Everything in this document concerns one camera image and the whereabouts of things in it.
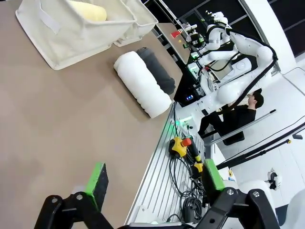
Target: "black shirt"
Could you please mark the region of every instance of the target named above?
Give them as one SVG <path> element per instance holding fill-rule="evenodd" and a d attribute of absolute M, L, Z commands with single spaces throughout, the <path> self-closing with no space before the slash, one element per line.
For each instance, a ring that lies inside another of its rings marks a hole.
<path fill-rule="evenodd" d="M 234 110 L 224 113 L 224 123 L 233 131 L 254 121 L 255 115 L 256 110 L 248 109 L 247 105 L 237 106 Z"/>

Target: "person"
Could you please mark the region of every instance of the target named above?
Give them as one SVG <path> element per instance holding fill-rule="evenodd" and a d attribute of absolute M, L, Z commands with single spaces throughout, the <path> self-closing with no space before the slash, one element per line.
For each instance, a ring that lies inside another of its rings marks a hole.
<path fill-rule="evenodd" d="M 224 113 L 223 122 L 216 112 L 203 117 L 198 134 L 203 136 L 208 125 L 211 124 L 214 130 L 223 136 L 254 121 L 256 109 L 264 104 L 264 97 L 259 92 L 254 92 L 248 97 L 248 105 L 236 106 L 235 109 Z"/>

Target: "beige tabletop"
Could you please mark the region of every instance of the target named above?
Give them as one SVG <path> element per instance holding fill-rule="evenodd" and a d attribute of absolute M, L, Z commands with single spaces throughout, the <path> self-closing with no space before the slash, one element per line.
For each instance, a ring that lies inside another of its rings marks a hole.
<path fill-rule="evenodd" d="M 146 46 L 176 87 L 182 73 L 152 33 L 55 71 L 19 25 L 13 1 L 0 2 L 1 228 L 33 228 L 45 198 L 65 198 L 86 184 L 96 162 L 106 163 L 109 177 L 102 213 L 117 228 L 127 217 L 169 110 L 150 119 L 113 63 Z"/>
<path fill-rule="evenodd" d="M 189 49 L 183 47 L 183 45 L 186 44 L 186 41 L 182 35 L 178 35 L 175 38 L 172 37 L 171 33 L 177 31 L 176 27 L 172 23 L 159 23 L 157 24 L 157 27 L 179 55 L 183 63 L 187 64 L 191 52 Z"/>

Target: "red button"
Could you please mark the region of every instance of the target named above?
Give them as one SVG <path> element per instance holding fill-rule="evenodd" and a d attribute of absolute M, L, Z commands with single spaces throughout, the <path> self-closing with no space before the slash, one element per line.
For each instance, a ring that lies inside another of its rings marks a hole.
<path fill-rule="evenodd" d="M 186 138 L 186 139 L 182 140 L 181 144 L 183 146 L 190 146 L 192 144 L 192 141 L 189 138 Z"/>

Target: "red object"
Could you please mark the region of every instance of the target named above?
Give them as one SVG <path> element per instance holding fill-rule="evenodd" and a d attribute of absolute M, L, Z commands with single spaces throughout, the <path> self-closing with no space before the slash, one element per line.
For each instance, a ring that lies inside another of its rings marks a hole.
<path fill-rule="evenodd" d="M 180 34 L 180 32 L 177 30 L 177 31 L 175 31 L 175 32 L 172 32 L 172 33 L 171 33 L 171 36 L 172 36 L 173 38 L 176 38 L 179 34 Z"/>
<path fill-rule="evenodd" d="M 181 145 L 186 147 L 186 146 L 190 146 L 192 144 L 192 141 L 189 138 L 183 139 L 181 142 Z"/>

